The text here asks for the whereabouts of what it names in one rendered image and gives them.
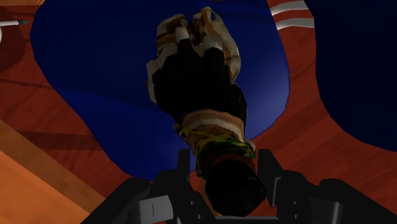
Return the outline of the black and cream figure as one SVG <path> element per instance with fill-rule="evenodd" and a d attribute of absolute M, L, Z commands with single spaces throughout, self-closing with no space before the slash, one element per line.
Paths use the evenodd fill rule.
<path fill-rule="evenodd" d="M 254 144 L 245 137 L 247 102 L 236 79 L 239 49 L 220 16 L 202 8 L 157 27 L 157 56 L 147 63 L 150 99 L 175 124 L 196 158 L 212 210 L 245 217 L 264 200 Z"/>

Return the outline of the white curved strip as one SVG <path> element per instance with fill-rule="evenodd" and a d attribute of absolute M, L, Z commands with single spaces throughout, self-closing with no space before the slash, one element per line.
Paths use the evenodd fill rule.
<path fill-rule="evenodd" d="M 281 3 L 270 8 L 271 15 L 277 15 L 287 11 L 297 10 L 308 10 L 304 0 L 301 1 L 289 1 L 287 3 Z"/>

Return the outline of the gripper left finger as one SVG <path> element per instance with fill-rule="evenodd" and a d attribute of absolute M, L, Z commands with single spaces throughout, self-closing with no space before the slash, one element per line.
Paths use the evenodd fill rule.
<path fill-rule="evenodd" d="M 181 149 L 175 169 L 146 179 L 126 179 L 81 224 L 214 224 L 214 215 L 190 184 L 190 150 Z"/>

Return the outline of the dark blue rounded cushion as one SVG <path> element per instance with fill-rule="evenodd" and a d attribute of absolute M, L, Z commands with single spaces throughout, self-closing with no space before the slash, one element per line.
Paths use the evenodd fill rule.
<path fill-rule="evenodd" d="M 304 1 L 328 114 L 357 140 L 397 152 L 397 0 Z"/>

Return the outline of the large blue rounded cushion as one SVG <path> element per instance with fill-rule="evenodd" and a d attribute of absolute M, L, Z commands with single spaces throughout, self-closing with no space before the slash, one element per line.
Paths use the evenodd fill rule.
<path fill-rule="evenodd" d="M 146 63 L 157 25 L 205 6 L 224 21 L 242 57 L 237 84 L 247 102 L 246 137 L 283 113 L 289 96 L 284 47 L 266 0 L 45 0 L 31 30 L 34 57 L 50 85 L 127 174 L 152 180 L 175 169 L 185 142 L 151 102 Z"/>

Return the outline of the white pen with grey tip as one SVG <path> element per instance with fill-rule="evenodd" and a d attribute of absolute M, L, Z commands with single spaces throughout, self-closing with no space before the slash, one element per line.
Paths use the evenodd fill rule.
<path fill-rule="evenodd" d="M 29 23 L 28 20 L 9 20 L 9 21 L 0 21 L 0 27 L 12 26 L 12 25 L 27 25 Z"/>

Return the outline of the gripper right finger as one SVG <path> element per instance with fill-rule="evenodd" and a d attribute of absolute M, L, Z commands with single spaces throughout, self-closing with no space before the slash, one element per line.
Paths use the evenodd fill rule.
<path fill-rule="evenodd" d="M 258 150 L 257 175 L 281 224 L 397 224 L 397 214 L 346 182 L 312 184 L 302 173 L 284 170 L 268 149 Z"/>

